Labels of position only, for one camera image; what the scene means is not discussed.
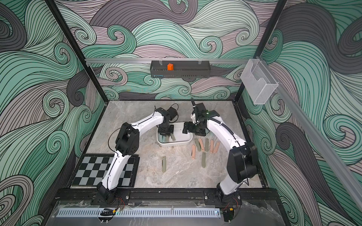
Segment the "olive fruit knife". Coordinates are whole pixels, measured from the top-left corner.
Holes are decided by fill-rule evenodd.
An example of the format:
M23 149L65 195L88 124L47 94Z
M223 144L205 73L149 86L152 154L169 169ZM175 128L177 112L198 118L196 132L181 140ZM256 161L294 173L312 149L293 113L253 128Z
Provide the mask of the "olive fruit knife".
M208 138L205 139L204 148L205 148L205 152L209 151L209 139Z

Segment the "white storage box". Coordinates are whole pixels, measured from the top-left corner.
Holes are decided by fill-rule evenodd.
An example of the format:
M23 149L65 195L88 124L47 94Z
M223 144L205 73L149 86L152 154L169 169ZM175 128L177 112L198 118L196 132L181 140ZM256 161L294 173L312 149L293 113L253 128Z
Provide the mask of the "white storage box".
M193 140L192 133L183 133L184 122L172 123L174 126L173 134L161 135L157 129L156 140L161 147L174 147L188 145Z

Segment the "pink fruit knife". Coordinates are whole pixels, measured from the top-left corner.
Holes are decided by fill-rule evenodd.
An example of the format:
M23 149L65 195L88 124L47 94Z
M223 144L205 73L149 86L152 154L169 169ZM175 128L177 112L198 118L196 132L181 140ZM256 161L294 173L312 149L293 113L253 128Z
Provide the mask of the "pink fruit knife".
M203 140L201 138L199 138L199 145L200 145L200 150L202 152L205 152L205 147L204 147L204 144L203 144Z

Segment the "olive knife box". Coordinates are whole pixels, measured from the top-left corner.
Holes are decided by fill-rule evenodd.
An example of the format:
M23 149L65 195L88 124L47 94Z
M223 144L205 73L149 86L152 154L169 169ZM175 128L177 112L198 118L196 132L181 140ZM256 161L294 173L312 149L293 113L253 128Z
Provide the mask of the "olive knife box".
M166 156L162 157L162 172L166 172Z

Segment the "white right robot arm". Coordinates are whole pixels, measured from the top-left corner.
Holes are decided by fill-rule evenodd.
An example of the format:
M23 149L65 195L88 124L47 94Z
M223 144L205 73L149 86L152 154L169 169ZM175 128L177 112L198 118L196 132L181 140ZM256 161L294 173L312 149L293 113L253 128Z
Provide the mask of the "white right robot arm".
M228 151L227 176L216 187L216 197L220 203L233 200L243 183L257 174L258 153L253 143L240 138L227 126L219 113L208 111L203 103L191 101L193 111L192 121L184 123L183 133L193 133L197 136L206 136L206 131L212 132Z

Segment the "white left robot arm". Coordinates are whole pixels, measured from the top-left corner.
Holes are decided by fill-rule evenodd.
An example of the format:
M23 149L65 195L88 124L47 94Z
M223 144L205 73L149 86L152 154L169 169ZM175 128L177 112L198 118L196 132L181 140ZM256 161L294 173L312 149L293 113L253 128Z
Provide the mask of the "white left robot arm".
M129 158L138 150L140 136L153 127L159 128L162 136L171 135L174 130L171 121L177 115L177 110L173 107L167 110L160 107L144 119L122 124L115 141L115 154L112 163L105 177L97 184L98 193L107 204L112 204L116 200L120 175Z

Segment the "orange block on shelf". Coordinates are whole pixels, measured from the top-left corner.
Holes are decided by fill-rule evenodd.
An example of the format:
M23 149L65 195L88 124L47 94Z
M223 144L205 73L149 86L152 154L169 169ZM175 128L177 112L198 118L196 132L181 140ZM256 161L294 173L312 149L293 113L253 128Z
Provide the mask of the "orange block on shelf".
M174 65L171 64L171 63L169 63L169 64L167 65L167 70L168 70L168 71L173 71L173 70L174 70Z

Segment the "black white checkerboard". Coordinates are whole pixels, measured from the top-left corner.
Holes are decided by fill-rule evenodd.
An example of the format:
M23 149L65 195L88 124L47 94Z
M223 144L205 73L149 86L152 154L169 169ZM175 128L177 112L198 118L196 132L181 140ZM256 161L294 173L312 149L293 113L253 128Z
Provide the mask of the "black white checkerboard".
M112 154L87 153L77 166L76 174L70 184L71 188L95 188L106 176L113 160ZM118 187L134 187L137 176L140 157L133 155L124 167Z

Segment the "black wall shelf tray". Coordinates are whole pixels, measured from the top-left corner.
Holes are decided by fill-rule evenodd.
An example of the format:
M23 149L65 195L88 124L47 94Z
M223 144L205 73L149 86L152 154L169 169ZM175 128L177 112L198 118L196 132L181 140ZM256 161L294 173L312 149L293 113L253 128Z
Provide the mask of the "black wall shelf tray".
M174 65L173 71L167 70L167 65ZM150 74L154 78L182 78L196 79L208 78L211 74L211 66L208 61L201 63L194 61L164 61L160 64L158 61L152 61L150 65Z

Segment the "clear acrylic wall holder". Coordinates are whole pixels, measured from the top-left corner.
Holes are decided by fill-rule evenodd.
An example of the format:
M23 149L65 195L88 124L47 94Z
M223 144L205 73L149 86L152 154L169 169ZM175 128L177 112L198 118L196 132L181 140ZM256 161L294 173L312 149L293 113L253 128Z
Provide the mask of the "clear acrylic wall holder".
M240 78L255 105L264 105L279 86L267 63L258 58L248 61Z

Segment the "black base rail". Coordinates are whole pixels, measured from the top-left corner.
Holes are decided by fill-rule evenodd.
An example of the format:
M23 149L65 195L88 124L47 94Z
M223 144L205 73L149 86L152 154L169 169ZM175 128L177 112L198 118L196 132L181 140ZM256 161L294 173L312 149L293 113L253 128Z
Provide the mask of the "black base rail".
M89 201L93 205L135 206L148 201L191 201L205 205L224 207L241 205L243 201L252 204L276 202L281 205L279 194L271 188L242 188L231 195L220 195L215 188L119 188L110 199L104 200L96 189L60 189L56 201Z

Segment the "aluminium wall rail back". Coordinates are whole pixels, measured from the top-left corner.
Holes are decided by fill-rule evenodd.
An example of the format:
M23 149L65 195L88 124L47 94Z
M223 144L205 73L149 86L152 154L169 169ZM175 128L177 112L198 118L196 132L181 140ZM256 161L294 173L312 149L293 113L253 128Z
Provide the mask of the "aluminium wall rail back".
M158 61L162 64L164 61L194 61L201 63L208 61L210 64L228 64L239 65L246 64L249 59L233 59L233 58L86 58L87 64L150 64L152 61Z

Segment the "aluminium wall rail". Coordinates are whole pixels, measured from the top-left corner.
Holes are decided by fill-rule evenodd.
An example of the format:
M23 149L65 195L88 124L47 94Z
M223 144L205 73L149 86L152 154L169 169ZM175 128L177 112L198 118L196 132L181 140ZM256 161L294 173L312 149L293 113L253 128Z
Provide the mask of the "aluminium wall rail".
M278 87L276 88L277 93L280 94L285 105L289 108L291 113L296 117L296 119L302 124L304 131L312 144L319 151L320 155L329 165L331 170L334 172L336 177L339 179L341 184L344 186L348 194L351 196L352 200L356 204L359 210L362 209L362 185L353 175L352 171L348 166L343 162L343 160L338 156L334 151L334 148L331 144L325 139L321 134L318 128L313 124L311 119L306 115L303 109L295 102L295 100L289 95L285 86L282 82L279 81L277 77L273 74L272 70L269 68L268 64L261 58L256 57L262 65L264 65L267 72L270 74L270 77L273 78Z
M162 64L164 61L194 61L201 63L208 61L210 64L228 64L239 65L246 64L249 59L233 59L233 58L86 58L87 64L150 64L152 61L158 61Z

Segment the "black corner frame post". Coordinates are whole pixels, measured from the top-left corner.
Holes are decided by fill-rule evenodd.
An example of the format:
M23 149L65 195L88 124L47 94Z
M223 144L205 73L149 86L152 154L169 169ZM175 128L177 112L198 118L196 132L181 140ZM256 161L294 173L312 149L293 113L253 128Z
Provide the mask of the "black corner frame post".
M74 36L71 33L71 30L67 26L63 16L61 15L58 7L56 6L55 1L53 0L45 0L45 3L47 4L49 10L51 11L52 15L54 16L56 22L58 23L60 29L64 33L66 39L69 41L72 49L74 50L77 58L80 60L83 68L85 69L87 75L89 76L90 80L92 81L93 85L95 86L96 90L100 94L102 100L107 105L109 103L109 99L107 98L105 92L103 91L100 83L98 82L98 79L93 71L93 69L86 64L85 56L83 52L81 51L79 45L77 44Z

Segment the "black right corner post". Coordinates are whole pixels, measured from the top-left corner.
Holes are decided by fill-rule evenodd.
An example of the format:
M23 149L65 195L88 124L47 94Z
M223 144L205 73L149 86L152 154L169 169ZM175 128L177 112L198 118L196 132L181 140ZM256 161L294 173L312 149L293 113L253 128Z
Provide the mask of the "black right corner post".
M260 65L262 64L261 55L266 47L266 44L268 43L268 40L270 39L273 30L275 29L275 26L281 16L282 11L285 8L285 5L287 3L287 0L278 0L277 5L273 11L273 14L271 18L268 20L268 22L265 22L266 25L266 31L264 32L261 41L256 49L256 52L253 56L254 59L259 59ZM271 84L271 86L266 83L267 85L267 92L264 91L261 92L261 97L263 98L263 102L261 104L265 104L268 98L271 96L271 94L276 90L277 83L274 82Z

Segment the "aluminium wall rail right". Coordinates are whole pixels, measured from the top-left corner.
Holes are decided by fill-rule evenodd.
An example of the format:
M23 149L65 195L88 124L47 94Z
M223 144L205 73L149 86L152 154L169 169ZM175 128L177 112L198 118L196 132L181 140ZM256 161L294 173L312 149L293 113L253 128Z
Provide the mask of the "aluminium wall rail right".
M261 58L256 57L262 65L264 65L267 72L270 74L270 77L273 78L278 87L276 88L277 93L280 94L285 105L289 108L291 113L296 117L296 119L302 124L304 131L312 144L319 151L320 155L329 165L331 170L334 172L336 177L339 179L341 184L344 186L348 194L351 196L352 200L356 204L359 210L362 209L362 185L353 175L352 171L348 166L343 162L343 160L338 156L334 151L334 148L331 144L325 139L321 134L318 128L313 124L311 119L306 115L303 109L295 102L295 100L289 95L285 86L282 82L279 81L277 77L273 74L272 70L269 68L268 64Z

